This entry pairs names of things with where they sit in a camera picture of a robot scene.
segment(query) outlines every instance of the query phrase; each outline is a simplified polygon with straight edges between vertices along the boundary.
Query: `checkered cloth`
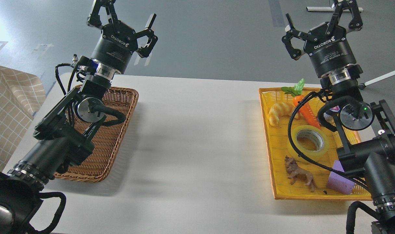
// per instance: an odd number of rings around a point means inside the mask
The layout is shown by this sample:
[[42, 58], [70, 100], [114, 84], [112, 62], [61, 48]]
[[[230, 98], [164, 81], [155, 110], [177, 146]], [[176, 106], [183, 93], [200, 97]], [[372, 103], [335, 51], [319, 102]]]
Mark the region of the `checkered cloth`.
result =
[[0, 66], [0, 171], [45, 98], [43, 84], [37, 76]]

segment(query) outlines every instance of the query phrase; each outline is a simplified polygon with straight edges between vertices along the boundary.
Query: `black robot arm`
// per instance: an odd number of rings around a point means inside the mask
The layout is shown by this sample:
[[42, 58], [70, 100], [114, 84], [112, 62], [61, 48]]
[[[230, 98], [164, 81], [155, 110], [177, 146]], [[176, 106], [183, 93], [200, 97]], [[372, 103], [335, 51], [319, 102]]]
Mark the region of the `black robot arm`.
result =
[[[353, 203], [348, 212], [346, 233], [353, 233], [355, 211], [361, 208], [377, 219], [371, 225], [373, 234], [395, 234], [395, 118], [384, 100], [379, 104], [367, 104], [359, 92], [356, 79], [359, 78], [362, 69], [356, 65], [346, 39], [346, 29], [338, 25], [343, 10], [348, 9], [352, 14], [352, 20], [348, 24], [349, 30], [359, 31], [362, 28], [356, 1], [334, 0], [334, 3], [335, 10], [331, 20], [311, 29], [307, 34], [296, 31], [290, 16], [287, 15], [289, 24], [282, 41], [292, 59], [299, 59], [303, 53], [309, 55], [316, 75], [321, 79], [320, 93], [331, 96], [319, 110], [318, 119], [322, 126], [339, 133], [343, 147], [337, 149], [337, 155], [345, 171], [340, 172], [340, 175], [347, 179], [355, 179], [359, 185], [366, 188], [376, 206], [376, 211], [373, 211], [362, 203]], [[290, 39], [293, 37], [305, 41], [303, 51], [291, 46]], [[325, 120], [324, 114], [335, 107], [339, 111], [331, 113], [334, 126]], [[344, 129], [365, 129], [371, 125], [374, 117], [377, 117], [381, 126], [378, 136], [352, 145]], [[288, 127], [290, 143], [296, 152], [300, 153], [300, 157], [306, 158], [307, 156], [293, 144], [290, 135], [291, 123], [292, 119]]]
[[[77, 60], [74, 55], [73, 65], [58, 65], [73, 67], [67, 92], [59, 83], [64, 98], [37, 124], [33, 134], [39, 140], [37, 144], [6, 175], [0, 172], [0, 234], [50, 233], [58, 224], [66, 197], [60, 192], [41, 193], [44, 185], [54, 179], [55, 172], [64, 173], [68, 166], [80, 165], [92, 153], [91, 140], [100, 126], [125, 121], [125, 115], [105, 107], [102, 98], [114, 74], [124, 73], [134, 51], [141, 57], [150, 55], [157, 41], [151, 30], [156, 15], [150, 17], [145, 31], [135, 33], [133, 28], [118, 20], [114, 3], [115, 0], [94, 1], [86, 23], [99, 28], [102, 35], [91, 58], [82, 56]], [[104, 26], [98, 14], [101, 7], [105, 7], [109, 16]], [[137, 39], [142, 36], [149, 40], [144, 48], [138, 48]], [[75, 75], [83, 84], [71, 90]], [[115, 116], [116, 120], [106, 122], [107, 114]], [[74, 129], [75, 118], [91, 125], [79, 133]], [[36, 231], [29, 222], [43, 199], [51, 197], [60, 198], [61, 203], [48, 228]]]

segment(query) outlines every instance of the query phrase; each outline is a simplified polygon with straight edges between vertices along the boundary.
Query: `purple foam block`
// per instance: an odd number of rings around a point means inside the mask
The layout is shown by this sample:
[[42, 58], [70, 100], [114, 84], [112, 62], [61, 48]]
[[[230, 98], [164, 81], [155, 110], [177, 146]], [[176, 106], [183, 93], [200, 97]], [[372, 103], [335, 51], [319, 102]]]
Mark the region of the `purple foam block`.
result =
[[[341, 172], [345, 172], [343, 170], [342, 164], [340, 164], [340, 161], [337, 160], [335, 161], [335, 163], [333, 163], [332, 168]], [[334, 172], [331, 172], [329, 175], [329, 180], [327, 183], [328, 188], [334, 189], [343, 194], [351, 194], [354, 186], [355, 186], [354, 182], [345, 179]]]

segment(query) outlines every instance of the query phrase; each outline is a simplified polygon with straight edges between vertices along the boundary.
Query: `white table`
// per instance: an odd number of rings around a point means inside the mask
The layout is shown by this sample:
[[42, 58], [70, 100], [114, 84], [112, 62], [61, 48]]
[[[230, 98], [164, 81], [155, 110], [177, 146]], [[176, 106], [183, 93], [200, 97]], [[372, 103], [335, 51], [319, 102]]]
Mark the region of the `white table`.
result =
[[[349, 201], [273, 198], [258, 88], [292, 85], [117, 75], [113, 86], [140, 98], [116, 162], [100, 183], [46, 185], [67, 196], [55, 232], [344, 233]], [[61, 96], [56, 84], [4, 172], [36, 143], [35, 124]], [[43, 203], [31, 221], [36, 229], [57, 205]], [[370, 233], [372, 221], [358, 211], [355, 233]]]

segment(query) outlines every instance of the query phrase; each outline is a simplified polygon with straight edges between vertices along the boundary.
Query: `wicker basket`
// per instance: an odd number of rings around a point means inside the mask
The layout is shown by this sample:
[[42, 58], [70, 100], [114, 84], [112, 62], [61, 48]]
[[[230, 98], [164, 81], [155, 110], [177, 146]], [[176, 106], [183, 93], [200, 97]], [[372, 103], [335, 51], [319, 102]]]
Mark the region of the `wicker basket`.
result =
[[[304, 88], [303, 95], [307, 95], [311, 91], [318, 91], [317, 88]], [[259, 89], [262, 116], [264, 120], [265, 139], [267, 143], [267, 154], [270, 168], [271, 185], [274, 198], [279, 199], [295, 199], [295, 200], [371, 200], [370, 194], [359, 185], [355, 185], [352, 194], [346, 195], [331, 188], [327, 188], [326, 184], [330, 172], [313, 164], [299, 163], [299, 166], [313, 173], [315, 182], [318, 186], [315, 192], [310, 192], [310, 189], [304, 185], [304, 181], [298, 180], [294, 185], [290, 185], [290, 180], [287, 179], [287, 172], [284, 164], [284, 158], [288, 155], [287, 151], [287, 126], [289, 116], [280, 118], [279, 126], [270, 126], [268, 122], [268, 112], [273, 104], [276, 102], [292, 103], [292, 96], [286, 95], [281, 91], [281, 88], [261, 88]], [[317, 113], [324, 105], [318, 98], [309, 101], [312, 111]], [[300, 126], [307, 124], [301, 117], [293, 121], [293, 126]], [[325, 133], [330, 142], [329, 150], [321, 156], [320, 163], [332, 167], [335, 160], [338, 159], [336, 148], [342, 147], [342, 142], [337, 132], [322, 127], [321, 130]], [[346, 136], [352, 144], [361, 142], [359, 135], [355, 131], [345, 129]]]
[[[104, 105], [125, 114], [126, 120], [114, 126], [101, 126], [92, 139], [95, 145], [93, 153], [80, 165], [70, 166], [64, 174], [55, 173], [59, 179], [82, 182], [100, 182], [104, 180], [115, 161], [122, 139], [130, 122], [138, 100], [138, 92], [134, 89], [111, 87], [104, 95]], [[107, 115], [105, 121], [116, 119]], [[76, 120], [75, 129], [83, 132], [90, 123]]]

